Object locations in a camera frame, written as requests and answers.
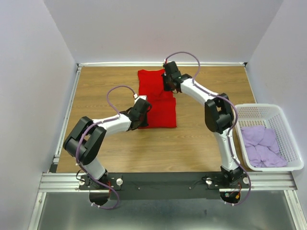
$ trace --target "black mounting plate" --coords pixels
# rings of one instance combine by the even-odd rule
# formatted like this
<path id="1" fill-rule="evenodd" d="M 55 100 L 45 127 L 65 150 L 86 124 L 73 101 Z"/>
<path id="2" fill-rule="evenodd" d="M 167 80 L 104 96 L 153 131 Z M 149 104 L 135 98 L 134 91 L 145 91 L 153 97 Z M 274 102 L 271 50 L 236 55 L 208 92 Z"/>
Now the black mounting plate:
<path id="1" fill-rule="evenodd" d="M 121 200 L 158 200 L 158 199 L 220 199 L 219 189 L 235 189 L 240 182 L 242 188 L 248 188 L 243 183 L 243 174 L 238 181 L 225 185 L 222 172 L 136 172 L 112 173 L 107 178 L 119 193 Z M 116 180 L 121 178 L 123 184 L 118 186 Z M 101 190 L 104 187 L 88 181 L 79 187 L 80 190 Z M 116 199 L 111 193 L 110 199 Z"/>

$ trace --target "screw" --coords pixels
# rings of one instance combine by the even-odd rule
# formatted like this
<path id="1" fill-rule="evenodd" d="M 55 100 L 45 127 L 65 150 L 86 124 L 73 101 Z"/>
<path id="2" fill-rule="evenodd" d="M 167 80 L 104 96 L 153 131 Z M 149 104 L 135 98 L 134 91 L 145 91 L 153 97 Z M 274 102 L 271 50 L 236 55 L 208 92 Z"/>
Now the screw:
<path id="1" fill-rule="evenodd" d="M 247 178 L 247 177 L 244 177 L 244 178 L 243 178 L 243 182 L 244 182 L 245 184 L 249 184 L 248 178 Z"/>
<path id="2" fill-rule="evenodd" d="M 208 178 L 206 179 L 206 184 L 207 184 L 207 185 L 212 185 L 212 179 L 208 177 Z"/>
<path id="3" fill-rule="evenodd" d="M 85 181 L 79 181 L 79 185 L 80 186 L 85 185 Z"/>
<path id="4" fill-rule="evenodd" d="M 117 184 L 118 186 L 121 186 L 121 185 L 123 184 L 123 180 L 122 180 L 121 178 L 118 178 L 118 179 L 116 180 L 116 184 Z"/>

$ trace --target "metal floor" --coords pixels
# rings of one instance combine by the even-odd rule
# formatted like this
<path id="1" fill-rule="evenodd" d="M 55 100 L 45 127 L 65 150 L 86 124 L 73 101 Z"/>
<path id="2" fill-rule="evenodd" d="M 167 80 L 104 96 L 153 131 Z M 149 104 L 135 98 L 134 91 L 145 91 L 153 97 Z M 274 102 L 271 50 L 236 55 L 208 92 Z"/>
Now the metal floor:
<path id="1" fill-rule="evenodd" d="M 91 207 L 88 193 L 48 193 L 38 229 L 293 230 L 295 225 L 283 191 L 252 191 L 237 207 L 207 199 L 131 200 L 115 210 Z"/>

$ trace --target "robotic arm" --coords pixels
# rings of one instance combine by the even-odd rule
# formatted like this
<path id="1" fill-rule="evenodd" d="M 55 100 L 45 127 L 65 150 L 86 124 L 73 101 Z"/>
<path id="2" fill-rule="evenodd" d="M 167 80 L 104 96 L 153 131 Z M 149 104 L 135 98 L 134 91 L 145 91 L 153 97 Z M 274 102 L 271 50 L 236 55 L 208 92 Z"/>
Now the robotic arm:
<path id="1" fill-rule="evenodd" d="M 232 121 L 234 119 L 230 104 L 225 93 L 217 95 L 207 88 L 199 85 L 188 75 L 181 75 L 174 61 L 163 65 L 165 73 L 162 75 L 165 91 L 185 93 L 205 107 L 205 123 L 207 128 L 213 132 L 221 153 L 221 170 L 224 176 L 232 184 L 243 174 L 239 167 L 240 161 L 237 158 L 235 145 L 232 137 Z"/>
<path id="2" fill-rule="evenodd" d="M 92 177 L 105 183 L 107 170 L 97 159 L 102 141 L 105 137 L 118 132 L 135 130 L 138 127 L 148 126 L 147 112 L 151 109 L 151 104 L 146 101 L 146 99 L 146 96 L 137 97 L 134 100 L 134 106 L 132 108 L 129 108 L 127 111 L 122 111 L 119 115 L 113 117 L 94 120 L 88 117 L 82 117 L 64 141 L 64 149 L 71 156 L 76 158 L 76 152 L 82 134 L 90 125 L 97 124 L 89 130 L 89 138 L 87 140 L 82 140 L 78 159 L 83 165 L 83 168 L 85 168 Z"/>

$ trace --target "purple cloth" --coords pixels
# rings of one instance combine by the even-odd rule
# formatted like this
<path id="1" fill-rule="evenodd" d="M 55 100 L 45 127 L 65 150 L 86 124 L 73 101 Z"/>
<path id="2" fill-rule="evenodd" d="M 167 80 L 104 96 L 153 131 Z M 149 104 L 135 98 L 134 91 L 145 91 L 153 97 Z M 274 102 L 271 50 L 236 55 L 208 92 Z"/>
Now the purple cloth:
<path id="1" fill-rule="evenodd" d="M 242 127 L 242 137 L 249 162 L 254 167 L 284 167 L 287 161 L 279 154 L 275 131 L 264 126 Z"/>

